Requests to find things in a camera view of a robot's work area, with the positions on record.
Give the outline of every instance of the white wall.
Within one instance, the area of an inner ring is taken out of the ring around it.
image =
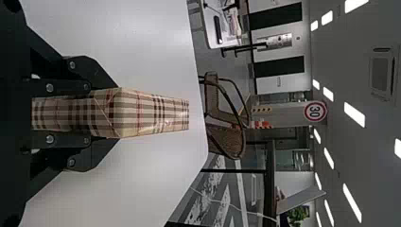
[[[266,9],[279,8],[297,2],[302,2],[303,4],[303,21],[252,31],[254,44],[257,43],[258,38],[292,33],[292,46],[261,52],[254,50],[253,55],[255,62],[304,56],[305,71],[300,74],[257,79],[256,84],[258,94],[300,92],[311,89],[309,0],[250,0],[250,10],[251,12],[257,12]],[[278,86],[276,82],[278,79],[282,81],[280,86]]]
[[[279,8],[297,2],[301,2],[301,0],[249,0],[250,13]]]
[[[286,197],[309,188],[314,184],[313,172],[276,172],[275,185],[279,186]],[[302,227],[316,227],[315,202],[306,205],[310,209],[310,218],[303,221]]]

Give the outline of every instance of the number 30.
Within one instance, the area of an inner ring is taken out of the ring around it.
[[[321,113],[321,107],[310,107],[309,110],[311,111],[311,113],[309,114],[311,117],[320,117]]]

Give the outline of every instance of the desk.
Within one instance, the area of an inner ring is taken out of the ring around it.
[[[236,37],[230,37],[228,32],[222,32],[221,37],[223,39],[223,43],[218,43],[215,22],[213,18],[215,16],[220,17],[221,25],[225,22],[220,0],[199,0],[199,6],[206,44],[210,49],[217,49],[241,44],[241,41],[239,39],[237,39]]]
[[[63,56],[96,59],[124,87],[190,102],[190,130],[121,140],[94,170],[63,172],[21,226],[164,226],[207,157],[184,1],[23,0],[27,23]]]

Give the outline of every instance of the wooden chair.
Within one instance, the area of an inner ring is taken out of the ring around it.
[[[239,116],[231,99],[228,97],[225,89],[218,83],[219,81],[228,81],[235,86],[247,117]],[[236,84],[229,79],[219,79],[217,73],[209,72],[204,77],[200,77],[200,84],[204,85],[206,111],[204,117],[211,116],[217,120],[233,124],[236,129],[222,127],[206,123],[206,133],[208,138],[209,152],[224,155],[230,159],[240,159],[245,153],[246,137],[245,129],[248,128],[250,115],[246,107],[242,94],[239,92]],[[218,108],[218,92],[221,92],[225,100],[230,105],[233,113],[221,111]]]

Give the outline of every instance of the black panel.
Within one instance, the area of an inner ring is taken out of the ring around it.
[[[256,78],[303,73],[305,71],[304,56],[257,62],[253,65],[253,70]]]
[[[302,21],[302,3],[267,9],[250,14],[251,30]]]

